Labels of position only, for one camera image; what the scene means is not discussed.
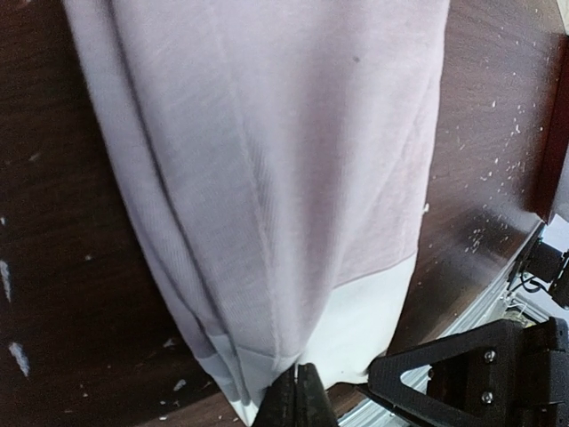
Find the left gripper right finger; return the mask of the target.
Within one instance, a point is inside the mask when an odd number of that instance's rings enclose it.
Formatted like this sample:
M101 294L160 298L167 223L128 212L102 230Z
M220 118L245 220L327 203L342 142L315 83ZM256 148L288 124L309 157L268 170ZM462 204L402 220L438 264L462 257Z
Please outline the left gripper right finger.
M300 427L338 427L336 414L317 368L297 366L295 423Z

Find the mauve and cream underwear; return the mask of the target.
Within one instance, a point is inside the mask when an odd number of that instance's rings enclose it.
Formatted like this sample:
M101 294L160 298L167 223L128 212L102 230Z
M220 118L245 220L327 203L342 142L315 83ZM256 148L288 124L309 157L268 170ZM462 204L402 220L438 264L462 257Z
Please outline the mauve and cream underwear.
M361 383L395 333L434 152L446 1L67 1L153 279L252 425L311 363Z

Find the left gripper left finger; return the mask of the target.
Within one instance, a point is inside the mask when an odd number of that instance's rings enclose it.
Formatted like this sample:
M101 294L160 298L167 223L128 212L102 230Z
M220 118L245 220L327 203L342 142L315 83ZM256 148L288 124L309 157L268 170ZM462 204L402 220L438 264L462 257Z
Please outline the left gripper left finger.
M252 427L293 427L295 411L295 369L289 368L267 388Z

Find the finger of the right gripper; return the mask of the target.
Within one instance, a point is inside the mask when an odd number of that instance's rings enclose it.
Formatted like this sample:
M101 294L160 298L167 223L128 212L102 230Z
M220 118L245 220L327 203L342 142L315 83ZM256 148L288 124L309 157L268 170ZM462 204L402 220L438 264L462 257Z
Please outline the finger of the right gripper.
M566 426L568 325L500 319L378 357L361 391L412 426Z

